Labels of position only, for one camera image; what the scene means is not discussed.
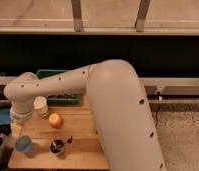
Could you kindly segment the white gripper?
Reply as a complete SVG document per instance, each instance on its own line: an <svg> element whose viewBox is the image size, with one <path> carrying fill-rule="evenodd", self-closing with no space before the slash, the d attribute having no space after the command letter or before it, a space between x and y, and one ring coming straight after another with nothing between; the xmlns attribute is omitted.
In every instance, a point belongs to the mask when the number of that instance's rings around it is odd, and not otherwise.
<svg viewBox="0 0 199 171"><path fill-rule="evenodd" d="M31 116L31 112L19 114L16 113L13 109L10 109L11 131L12 137L14 139L17 139L20 136L22 128L24 127L25 123L31 118Z"/></svg>

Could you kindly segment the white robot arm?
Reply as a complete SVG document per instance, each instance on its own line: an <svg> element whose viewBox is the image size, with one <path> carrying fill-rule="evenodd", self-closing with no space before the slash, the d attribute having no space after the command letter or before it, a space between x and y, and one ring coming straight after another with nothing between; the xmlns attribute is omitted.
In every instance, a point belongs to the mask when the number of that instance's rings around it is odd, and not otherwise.
<svg viewBox="0 0 199 171"><path fill-rule="evenodd" d="M125 60L106 60L44 79L26 72L4 88L23 123L38 96L85 93L110 171L167 171L146 91Z"/></svg>

